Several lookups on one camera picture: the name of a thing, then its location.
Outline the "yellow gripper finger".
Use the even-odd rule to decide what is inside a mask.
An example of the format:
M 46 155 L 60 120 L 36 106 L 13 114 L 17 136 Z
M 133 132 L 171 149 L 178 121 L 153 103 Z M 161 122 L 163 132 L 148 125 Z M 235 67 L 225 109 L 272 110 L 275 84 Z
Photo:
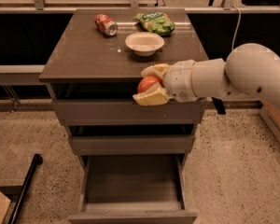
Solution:
M 169 102 L 169 96 L 165 88 L 159 83 L 152 85 L 144 92 L 133 96 L 139 105 L 165 105 Z
M 164 79 L 166 72 L 171 68 L 167 63 L 151 65 L 141 72 L 141 77 L 157 77 L 160 80 Z

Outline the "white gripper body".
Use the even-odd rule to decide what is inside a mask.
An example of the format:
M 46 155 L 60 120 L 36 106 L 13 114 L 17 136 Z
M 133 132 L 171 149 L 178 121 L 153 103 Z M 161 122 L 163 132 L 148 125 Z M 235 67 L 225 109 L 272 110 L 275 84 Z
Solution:
M 193 60 L 177 62 L 165 72 L 164 88 L 169 93 L 169 96 L 179 103 L 197 100 L 192 88 L 192 68 L 194 64 Z

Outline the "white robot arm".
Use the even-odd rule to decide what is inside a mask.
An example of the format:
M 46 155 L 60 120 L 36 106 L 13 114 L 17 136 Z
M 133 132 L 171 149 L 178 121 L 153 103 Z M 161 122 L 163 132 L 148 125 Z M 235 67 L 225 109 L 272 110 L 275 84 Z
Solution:
M 141 77 L 156 80 L 133 96 L 139 105 L 232 98 L 243 93 L 280 111 L 280 57 L 260 44 L 243 44 L 225 60 L 151 65 L 141 72 Z

